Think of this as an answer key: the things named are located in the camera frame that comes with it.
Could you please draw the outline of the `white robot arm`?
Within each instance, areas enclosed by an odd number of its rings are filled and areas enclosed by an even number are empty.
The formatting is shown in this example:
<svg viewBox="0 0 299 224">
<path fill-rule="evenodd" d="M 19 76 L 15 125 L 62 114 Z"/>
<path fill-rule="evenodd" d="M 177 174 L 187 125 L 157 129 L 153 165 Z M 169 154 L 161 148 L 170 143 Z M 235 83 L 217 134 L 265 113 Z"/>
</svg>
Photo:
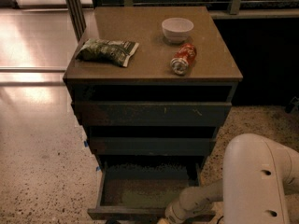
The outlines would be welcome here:
<svg viewBox="0 0 299 224">
<path fill-rule="evenodd" d="M 290 224 L 285 195 L 299 188 L 299 153 L 266 137 L 245 133 L 224 152 L 222 179 L 189 187 L 157 224 L 183 224 L 223 203 L 224 224 Z"/>
</svg>

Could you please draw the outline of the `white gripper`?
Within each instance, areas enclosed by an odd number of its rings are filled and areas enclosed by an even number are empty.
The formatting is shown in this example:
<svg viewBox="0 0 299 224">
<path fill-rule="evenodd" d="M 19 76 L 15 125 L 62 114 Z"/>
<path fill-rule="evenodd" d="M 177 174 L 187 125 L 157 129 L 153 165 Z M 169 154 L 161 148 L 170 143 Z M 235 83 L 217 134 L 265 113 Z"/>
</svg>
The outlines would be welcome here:
<svg viewBox="0 0 299 224">
<path fill-rule="evenodd" d="M 179 200 L 174 200 L 166 207 L 165 218 L 160 218 L 157 224 L 167 224 L 167 221 L 170 224 L 182 224 L 188 218 L 188 211 L 181 206 Z"/>
</svg>

